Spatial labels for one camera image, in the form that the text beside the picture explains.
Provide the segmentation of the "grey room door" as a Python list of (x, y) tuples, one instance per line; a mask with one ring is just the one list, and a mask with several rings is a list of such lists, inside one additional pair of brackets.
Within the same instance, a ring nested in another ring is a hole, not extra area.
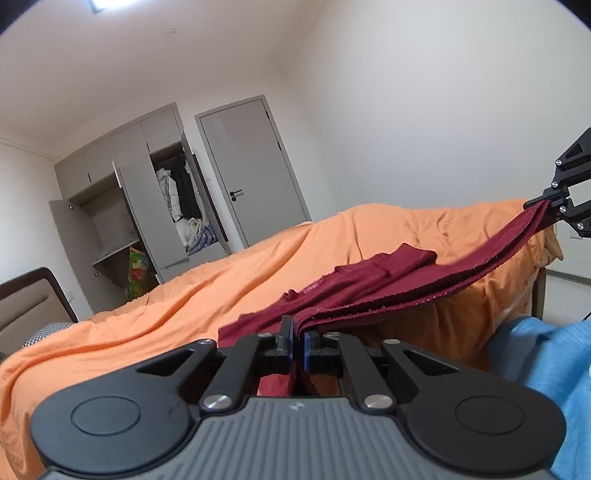
[(310, 219), (262, 96), (201, 114), (197, 126), (246, 245)]

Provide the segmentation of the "blue white checkered pillow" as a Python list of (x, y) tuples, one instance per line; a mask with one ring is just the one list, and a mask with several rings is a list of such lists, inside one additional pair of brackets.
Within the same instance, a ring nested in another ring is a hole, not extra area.
[(65, 330), (69, 327), (73, 326), (73, 323), (70, 322), (53, 322), (47, 324), (33, 333), (22, 345), (23, 348), (32, 346), (39, 341), (47, 338), (48, 336), (52, 335), (53, 333), (57, 333), (59, 331)]

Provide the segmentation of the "dark wood padded headboard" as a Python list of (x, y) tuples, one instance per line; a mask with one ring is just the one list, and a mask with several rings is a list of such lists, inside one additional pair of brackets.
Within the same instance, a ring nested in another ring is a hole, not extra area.
[(77, 322), (49, 268), (40, 267), (1, 284), (1, 360), (48, 325)]

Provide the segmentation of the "grey built-in wardrobe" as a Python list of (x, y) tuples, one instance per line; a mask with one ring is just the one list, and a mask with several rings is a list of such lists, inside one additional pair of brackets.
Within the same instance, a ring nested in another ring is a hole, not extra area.
[[(217, 242), (192, 255), (181, 244), (155, 175), (183, 155)], [(228, 256), (230, 250), (204, 174), (174, 104), (92, 141), (55, 166), (61, 197), (49, 208), (69, 264), (92, 312), (128, 301), (128, 253), (148, 256), (147, 289)]]

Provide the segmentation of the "dark red garment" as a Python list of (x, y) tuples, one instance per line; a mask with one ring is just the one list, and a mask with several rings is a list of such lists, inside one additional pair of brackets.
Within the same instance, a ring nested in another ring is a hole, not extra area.
[(276, 332), (290, 316), (297, 335), (344, 331), (370, 345), (398, 338), (487, 369), (488, 341), (561, 254), (548, 210), (519, 200), (433, 210), (363, 205), (370, 229), (359, 262), (240, 316), (221, 328), (219, 343)]

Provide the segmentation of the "orange bed blanket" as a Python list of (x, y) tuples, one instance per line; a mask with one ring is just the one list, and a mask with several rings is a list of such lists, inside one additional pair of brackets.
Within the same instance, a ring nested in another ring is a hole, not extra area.
[[(520, 200), (432, 210), (356, 206), (200, 265), (122, 307), (15, 352), (1, 366), (2, 477), (35, 479), (43, 473), (29, 423), (36, 406), (52, 393), (199, 338), (215, 338), (239, 316), (304, 289), (335, 267), (405, 244), (434, 251), (440, 264), (455, 262), (521, 209)], [(561, 257), (554, 230), (546, 229), (473, 285), (363, 327), (360, 336), (372, 344), (398, 338), (486, 369), (488, 340), (501, 324), (528, 313), (539, 271)]]

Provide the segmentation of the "hanging clothes in wardrobe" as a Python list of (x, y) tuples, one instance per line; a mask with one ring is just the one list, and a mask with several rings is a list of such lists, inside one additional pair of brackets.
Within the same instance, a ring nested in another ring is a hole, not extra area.
[(163, 160), (155, 175), (181, 244), (192, 255), (217, 242), (183, 155)]

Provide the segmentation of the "blue cloth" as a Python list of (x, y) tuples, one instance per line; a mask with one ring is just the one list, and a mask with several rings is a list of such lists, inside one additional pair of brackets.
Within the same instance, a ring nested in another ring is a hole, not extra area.
[(590, 477), (590, 322), (566, 326), (522, 317), (502, 325), (488, 343), (491, 371), (553, 400), (565, 416), (566, 437), (552, 473)]

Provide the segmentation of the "colourful bag in wardrobe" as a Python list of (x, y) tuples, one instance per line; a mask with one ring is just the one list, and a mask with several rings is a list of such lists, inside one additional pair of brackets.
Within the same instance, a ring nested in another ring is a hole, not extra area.
[(130, 247), (126, 294), (129, 300), (141, 297), (147, 292), (149, 260), (145, 252)]

